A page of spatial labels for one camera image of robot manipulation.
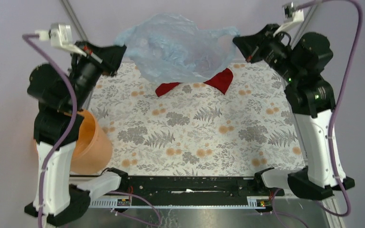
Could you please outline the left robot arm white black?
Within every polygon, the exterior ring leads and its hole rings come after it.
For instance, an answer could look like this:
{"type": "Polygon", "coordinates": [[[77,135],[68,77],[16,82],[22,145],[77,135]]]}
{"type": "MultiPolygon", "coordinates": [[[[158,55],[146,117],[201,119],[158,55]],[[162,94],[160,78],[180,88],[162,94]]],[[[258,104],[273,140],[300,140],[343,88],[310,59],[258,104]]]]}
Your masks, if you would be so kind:
{"type": "Polygon", "coordinates": [[[114,76],[126,46],[98,47],[76,42],[79,54],[71,54],[71,68],[64,73],[46,62],[33,69],[27,93],[38,100],[33,137],[39,156],[38,191],[24,211],[48,224],[60,227],[81,218],[90,203],[113,191],[128,191],[128,174],[116,168],[104,169],[94,179],[79,185],[69,183],[71,158],[81,124],[82,106],[101,75],[114,76]]]}

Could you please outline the orange plastic trash bin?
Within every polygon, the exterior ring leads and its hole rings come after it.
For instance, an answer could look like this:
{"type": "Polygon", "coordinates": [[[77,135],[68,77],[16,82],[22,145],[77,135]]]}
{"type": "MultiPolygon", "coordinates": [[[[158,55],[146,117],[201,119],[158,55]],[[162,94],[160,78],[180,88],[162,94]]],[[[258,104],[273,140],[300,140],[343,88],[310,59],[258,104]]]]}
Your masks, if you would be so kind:
{"type": "MultiPolygon", "coordinates": [[[[35,122],[33,138],[36,142],[36,152],[38,153],[39,166],[44,161],[41,144],[48,145],[47,152],[52,145],[61,137],[69,125],[71,114],[63,114],[57,111],[39,111],[35,122]]],[[[70,171],[81,175],[91,175],[104,169],[110,161],[113,146],[107,134],[99,126],[98,120],[87,110],[77,113],[76,121],[72,131],[61,143],[65,146],[76,140],[70,160],[70,171]]]]}

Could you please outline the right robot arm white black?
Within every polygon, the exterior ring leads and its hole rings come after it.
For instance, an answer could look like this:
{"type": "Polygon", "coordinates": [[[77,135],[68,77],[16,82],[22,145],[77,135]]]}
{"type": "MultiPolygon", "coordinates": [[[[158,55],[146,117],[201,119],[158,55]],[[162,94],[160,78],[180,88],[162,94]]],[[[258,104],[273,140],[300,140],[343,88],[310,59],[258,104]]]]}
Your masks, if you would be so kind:
{"type": "Polygon", "coordinates": [[[284,93],[297,121],[308,164],[297,171],[259,171],[254,175],[253,188],[261,196],[272,189],[287,189],[301,199],[324,200],[336,190],[355,186],[338,156],[334,90],[321,76],[333,52],[328,38],[316,32],[303,34],[293,48],[285,45],[282,40],[287,33],[278,28],[277,24],[268,24],[256,34],[232,41],[247,62],[264,61],[286,81],[284,93]]]}

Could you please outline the light blue plastic trash bag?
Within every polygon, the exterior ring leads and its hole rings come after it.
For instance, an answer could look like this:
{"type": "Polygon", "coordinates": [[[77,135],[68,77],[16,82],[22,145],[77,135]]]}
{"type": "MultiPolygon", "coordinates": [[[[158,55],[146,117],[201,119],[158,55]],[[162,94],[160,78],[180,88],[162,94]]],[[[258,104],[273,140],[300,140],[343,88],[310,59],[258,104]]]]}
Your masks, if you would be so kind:
{"type": "Polygon", "coordinates": [[[124,56],[151,83],[196,83],[228,67],[236,46],[225,49],[219,39],[239,35],[236,27],[203,30],[182,15],[159,13],[118,34],[114,44],[126,46],[124,56]]]}

